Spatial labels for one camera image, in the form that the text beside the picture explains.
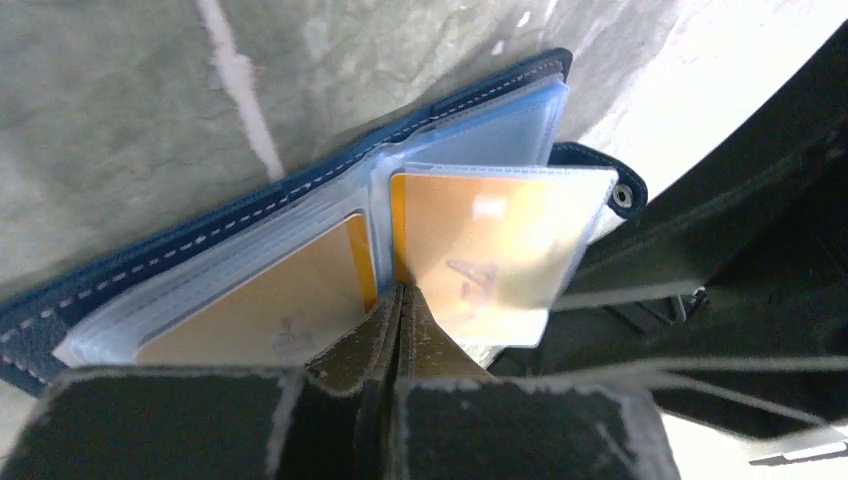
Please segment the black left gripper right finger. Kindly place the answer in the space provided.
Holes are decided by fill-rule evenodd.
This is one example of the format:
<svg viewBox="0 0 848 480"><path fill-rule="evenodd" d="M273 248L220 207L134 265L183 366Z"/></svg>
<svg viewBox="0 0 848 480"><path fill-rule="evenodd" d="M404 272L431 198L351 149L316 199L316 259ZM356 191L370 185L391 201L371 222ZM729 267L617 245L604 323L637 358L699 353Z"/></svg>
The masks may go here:
<svg viewBox="0 0 848 480"><path fill-rule="evenodd" d="M402 287L391 410L394 479L676 479L652 396L561 376L496 378Z"/></svg>

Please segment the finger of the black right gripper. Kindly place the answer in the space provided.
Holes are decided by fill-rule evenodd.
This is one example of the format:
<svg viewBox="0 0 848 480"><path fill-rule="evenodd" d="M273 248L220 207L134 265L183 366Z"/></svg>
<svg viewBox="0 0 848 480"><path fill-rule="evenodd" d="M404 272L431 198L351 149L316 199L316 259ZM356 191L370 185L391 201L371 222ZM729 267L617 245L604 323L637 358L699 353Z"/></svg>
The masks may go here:
<svg viewBox="0 0 848 480"><path fill-rule="evenodd" d="M847 26L702 161L594 243L566 310L653 300L705 285L847 156Z"/></svg>
<svg viewBox="0 0 848 480"><path fill-rule="evenodd" d="M690 295L558 311L537 347L509 348L491 370L642 387L686 419L779 438L846 422L847 303L717 309Z"/></svg>

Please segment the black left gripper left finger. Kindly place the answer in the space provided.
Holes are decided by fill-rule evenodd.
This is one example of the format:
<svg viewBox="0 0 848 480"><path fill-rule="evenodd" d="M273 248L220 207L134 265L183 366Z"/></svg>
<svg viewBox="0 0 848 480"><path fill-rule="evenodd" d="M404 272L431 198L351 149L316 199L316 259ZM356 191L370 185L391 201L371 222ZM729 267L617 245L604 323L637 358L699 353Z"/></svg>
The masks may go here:
<svg viewBox="0 0 848 480"><path fill-rule="evenodd" d="M380 479L403 288L303 367L87 367L37 403L5 479Z"/></svg>

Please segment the gold credit card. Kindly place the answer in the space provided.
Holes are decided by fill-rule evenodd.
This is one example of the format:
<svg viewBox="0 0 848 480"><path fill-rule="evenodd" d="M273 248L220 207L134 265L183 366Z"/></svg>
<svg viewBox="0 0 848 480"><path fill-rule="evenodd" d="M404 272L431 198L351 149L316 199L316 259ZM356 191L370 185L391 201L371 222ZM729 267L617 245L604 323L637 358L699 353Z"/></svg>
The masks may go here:
<svg viewBox="0 0 848 480"><path fill-rule="evenodd" d="M396 271L458 343L531 347L578 262L614 176L399 173Z"/></svg>
<svg viewBox="0 0 848 480"><path fill-rule="evenodd" d="M300 365L357 326L377 298L364 214L146 342L141 365Z"/></svg>

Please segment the blue leather card holder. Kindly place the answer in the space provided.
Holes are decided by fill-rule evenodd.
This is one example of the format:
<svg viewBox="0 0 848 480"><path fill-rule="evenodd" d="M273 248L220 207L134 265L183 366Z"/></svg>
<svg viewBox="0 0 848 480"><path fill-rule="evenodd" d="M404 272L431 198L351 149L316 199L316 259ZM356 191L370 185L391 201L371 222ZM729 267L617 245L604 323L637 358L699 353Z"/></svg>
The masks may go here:
<svg viewBox="0 0 848 480"><path fill-rule="evenodd" d="M10 300L1 308L2 381L38 395L72 367L141 365L135 357L146 342L356 212L366 218L377 287L368 313L381 294L403 282L396 271L389 188L399 173L612 173L606 202L556 299L604 216L629 219L648 201L644 179L625 163L555 141L571 61L569 51L554 49L518 63L367 133L291 177Z"/></svg>

